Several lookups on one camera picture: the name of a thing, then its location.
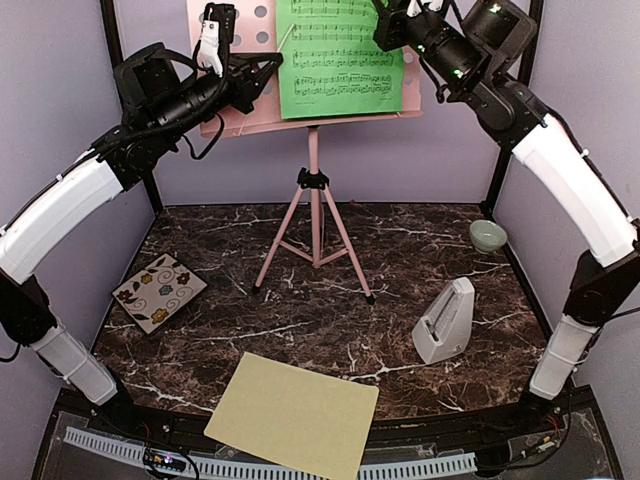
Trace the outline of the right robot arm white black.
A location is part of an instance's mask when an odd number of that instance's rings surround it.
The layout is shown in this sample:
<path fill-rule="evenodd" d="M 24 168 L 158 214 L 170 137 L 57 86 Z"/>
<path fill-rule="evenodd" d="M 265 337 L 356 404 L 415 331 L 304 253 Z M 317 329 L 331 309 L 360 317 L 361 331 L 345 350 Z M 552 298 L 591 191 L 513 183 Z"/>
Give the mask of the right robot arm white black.
<path fill-rule="evenodd" d="M 377 1 L 373 38 L 383 51 L 411 48 L 482 129 L 528 168 L 563 207 L 589 248 L 578 260 L 562 317 L 527 388 L 510 413 L 534 432 L 602 327 L 639 284 L 639 223 L 611 192 L 559 113 L 509 69 L 532 41 L 536 22 L 511 1 L 477 1 L 457 27 L 438 1 Z"/>

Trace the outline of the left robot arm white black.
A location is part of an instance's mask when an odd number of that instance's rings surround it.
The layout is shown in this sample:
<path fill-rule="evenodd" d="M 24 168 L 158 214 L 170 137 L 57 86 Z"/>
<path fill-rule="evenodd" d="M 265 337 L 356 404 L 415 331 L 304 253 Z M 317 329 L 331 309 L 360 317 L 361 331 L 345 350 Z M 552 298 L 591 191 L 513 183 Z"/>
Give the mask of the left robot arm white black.
<path fill-rule="evenodd" d="M 34 276 L 51 250 L 94 211 L 150 175 L 197 125 L 231 106 L 248 114 L 283 63 L 279 53 L 220 52 L 220 66 L 197 64 L 165 48 L 145 47 L 114 70 L 123 100 L 113 127 L 1 229 L 1 325 L 91 403 L 120 436 L 141 427 L 119 380 L 51 312 Z"/>

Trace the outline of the green sheet music page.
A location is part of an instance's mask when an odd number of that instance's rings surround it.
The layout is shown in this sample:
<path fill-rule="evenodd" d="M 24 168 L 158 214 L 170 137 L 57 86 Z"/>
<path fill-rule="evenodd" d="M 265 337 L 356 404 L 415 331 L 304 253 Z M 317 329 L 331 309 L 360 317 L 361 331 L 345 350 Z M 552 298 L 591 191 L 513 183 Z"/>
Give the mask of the green sheet music page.
<path fill-rule="evenodd" d="M 373 40 L 371 1 L 276 3 L 283 64 L 278 69 L 284 120 L 393 113 L 402 107 L 402 52 Z"/>

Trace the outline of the yellow paper sheet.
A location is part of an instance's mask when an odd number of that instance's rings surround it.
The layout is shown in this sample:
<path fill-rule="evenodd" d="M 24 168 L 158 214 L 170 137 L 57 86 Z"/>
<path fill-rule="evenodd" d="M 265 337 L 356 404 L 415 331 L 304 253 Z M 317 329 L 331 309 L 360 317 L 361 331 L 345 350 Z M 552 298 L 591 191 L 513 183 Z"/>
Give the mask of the yellow paper sheet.
<path fill-rule="evenodd" d="M 355 479 L 375 413 L 375 386 L 246 352 L 204 435 L 327 479 Z"/>

